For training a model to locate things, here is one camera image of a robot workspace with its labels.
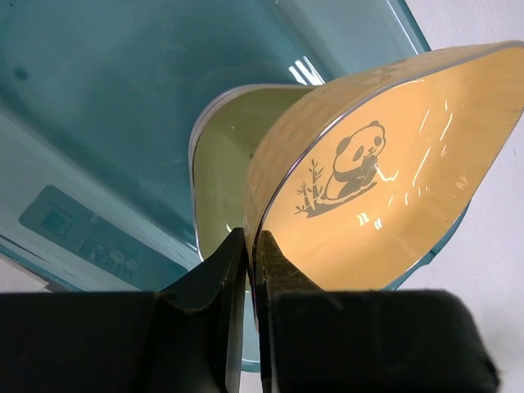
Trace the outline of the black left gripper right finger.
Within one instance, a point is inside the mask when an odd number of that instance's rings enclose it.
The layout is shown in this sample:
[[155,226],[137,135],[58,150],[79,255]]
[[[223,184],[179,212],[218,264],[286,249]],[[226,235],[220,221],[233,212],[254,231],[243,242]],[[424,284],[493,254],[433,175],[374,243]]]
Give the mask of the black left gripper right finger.
[[256,313],[266,392],[496,392],[499,373],[447,291],[324,291],[262,232]]

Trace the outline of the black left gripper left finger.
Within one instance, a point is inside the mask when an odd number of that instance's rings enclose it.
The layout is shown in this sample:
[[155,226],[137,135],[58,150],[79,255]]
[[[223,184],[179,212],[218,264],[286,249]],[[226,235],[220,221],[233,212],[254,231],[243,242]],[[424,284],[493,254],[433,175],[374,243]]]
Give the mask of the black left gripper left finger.
[[243,232],[159,292],[1,297],[4,392],[236,392]]

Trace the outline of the yellow panda plate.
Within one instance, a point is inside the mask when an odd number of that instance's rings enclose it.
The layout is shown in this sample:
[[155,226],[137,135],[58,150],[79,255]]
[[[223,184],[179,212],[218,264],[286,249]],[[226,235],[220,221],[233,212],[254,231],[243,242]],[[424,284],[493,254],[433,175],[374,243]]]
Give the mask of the yellow panda plate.
[[313,86],[251,158],[252,301],[287,273],[323,291],[396,285],[465,211],[523,113],[520,40],[438,49]]

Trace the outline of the green panda plate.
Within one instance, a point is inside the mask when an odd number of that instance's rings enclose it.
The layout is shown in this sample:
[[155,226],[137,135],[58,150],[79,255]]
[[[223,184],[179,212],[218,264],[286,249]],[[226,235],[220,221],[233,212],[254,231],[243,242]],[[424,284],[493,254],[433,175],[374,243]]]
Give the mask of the green panda plate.
[[211,256],[242,226],[246,173],[275,121],[312,86],[248,84],[213,99],[197,117],[188,148],[199,256]]

